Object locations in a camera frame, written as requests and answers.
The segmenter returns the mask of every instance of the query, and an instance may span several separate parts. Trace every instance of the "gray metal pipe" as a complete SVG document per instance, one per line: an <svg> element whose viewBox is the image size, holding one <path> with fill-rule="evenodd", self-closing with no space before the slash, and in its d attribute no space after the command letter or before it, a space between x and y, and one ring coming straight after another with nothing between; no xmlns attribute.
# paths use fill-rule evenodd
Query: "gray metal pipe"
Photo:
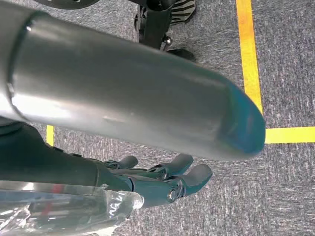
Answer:
<svg viewBox="0 0 315 236"><path fill-rule="evenodd" d="M0 43L0 116L218 160L264 146L246 95L187 60L6 2Z"/></svg>

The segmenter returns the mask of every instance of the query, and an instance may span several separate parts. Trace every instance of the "black bracket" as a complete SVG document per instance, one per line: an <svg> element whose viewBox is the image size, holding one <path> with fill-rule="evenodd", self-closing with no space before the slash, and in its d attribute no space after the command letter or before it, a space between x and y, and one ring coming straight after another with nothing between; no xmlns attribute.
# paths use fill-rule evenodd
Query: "black bracket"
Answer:
<svg viewBox="0 0 315 236"><path fill-rule="evenodd" d="M61 9L80 9L99 0L35 0L47 6ZM129 0L138 5L134 28L138 42L158 50L193 60L193 55L185 49L168 50L172 43L166 33L171 24L187 22L196 10L195 0Z"/></svg>

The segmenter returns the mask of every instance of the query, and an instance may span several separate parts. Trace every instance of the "screw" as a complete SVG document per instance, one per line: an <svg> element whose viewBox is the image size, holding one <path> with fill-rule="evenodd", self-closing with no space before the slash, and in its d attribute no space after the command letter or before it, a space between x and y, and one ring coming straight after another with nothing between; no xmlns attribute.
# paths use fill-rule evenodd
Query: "screw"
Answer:
<svg viewBox="0 0 315 236"><path fill-rule="evenodd" d="M171 190L168 193L168 199L171 200L171 201L175 200L175 197L176 197L176 191L175 190Z"/></svg>

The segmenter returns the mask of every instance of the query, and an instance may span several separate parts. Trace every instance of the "black plastic part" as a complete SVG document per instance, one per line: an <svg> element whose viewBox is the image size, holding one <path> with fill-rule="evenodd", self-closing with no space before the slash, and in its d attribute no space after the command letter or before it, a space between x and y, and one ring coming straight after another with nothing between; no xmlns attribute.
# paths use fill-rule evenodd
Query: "black plastic part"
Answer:
<svg viewBox="0 0 315 236"><path fill-rule="evenodd" d="M100 0L34 0L46 6L60 9L80 9L91 6Z"/></svg>
<svg viewBox="0 0 315 236"><path fill-rule="evenodd" d="M130 191L125 182L113 175L102 162L78 158L50 147L36 129L26 123L20 123L14 132L0 135L0 157L1 180L84 186L107 184L109 189Z"/></svg>
<svg viewBox="0 0 315 236"><path fill-rule="evenodd" d="M167 52L180 57L180 58L184 58L184 59L196 62L196 58L193 53L188 50L186 50L184 48L172 49L172 50L168 50Z"/></svg>

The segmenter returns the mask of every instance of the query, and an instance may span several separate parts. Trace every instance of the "metal tube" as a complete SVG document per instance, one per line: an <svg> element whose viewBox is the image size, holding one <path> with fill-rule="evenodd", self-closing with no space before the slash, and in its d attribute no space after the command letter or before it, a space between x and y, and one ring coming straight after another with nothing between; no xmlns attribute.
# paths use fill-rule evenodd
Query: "metal tube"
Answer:
<svg viewBox="0 0 315 236"><path fill-rule="evenodd" d="M19 35L9 57L0 55L8 71L0 72L7 102L0 116L219 160L264 146L259 111L220 74L46 14L9 21L15 8L27 11L0 2L1 43Z"/></svg>

